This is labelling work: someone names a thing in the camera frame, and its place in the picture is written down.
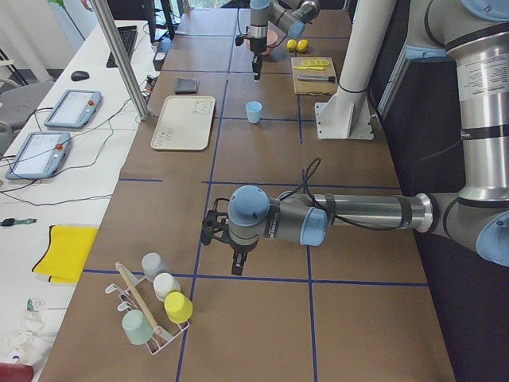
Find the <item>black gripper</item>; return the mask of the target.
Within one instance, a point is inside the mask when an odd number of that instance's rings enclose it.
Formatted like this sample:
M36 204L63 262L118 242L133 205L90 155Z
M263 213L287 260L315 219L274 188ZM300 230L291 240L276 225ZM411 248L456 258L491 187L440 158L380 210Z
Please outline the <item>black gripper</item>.
M250 51L254 54L251 62L252 71L254 73L254 81L259 82L262 71L262 54L266 51L266 38L251 37Z
M231 240L231 246L234 250L231 273L236 276L242 276L244 264L247 260L247 254L257 247L260 236L259 234L254 234L250 237L241 237L237 236L233 232L229 232L228 235Z

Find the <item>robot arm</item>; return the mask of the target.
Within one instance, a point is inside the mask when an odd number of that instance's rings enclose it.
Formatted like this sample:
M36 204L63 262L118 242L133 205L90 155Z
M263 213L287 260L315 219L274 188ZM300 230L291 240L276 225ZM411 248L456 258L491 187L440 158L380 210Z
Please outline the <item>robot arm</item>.
M300 37L317 18L318 1L251 1L251 22L241 40L251 43L259 80L269 21L288 37ZM316 103L319 139L368 139L367 87L397 1L358 1L336 93ZM465 185L456 194L414 197L338 196L310 193L307 180L269 198L245 185L230 197L226 218L202 224L201 241L212 234L233 248L231 273L242 275L259 239L318 246L334 224L376 231L413 229L450 238L480 257L508 267L508 1L410 1L406 58L451 58L457 67L460 143Z
M254 80L259 81L262 71L263 53L267 48L269 23L279 28L287 37L297 39L305 25L317 18L320 13L318 1L284 1L287 10L279 1L256 0L250 2L250 24L246 38L253 53L251 63Z

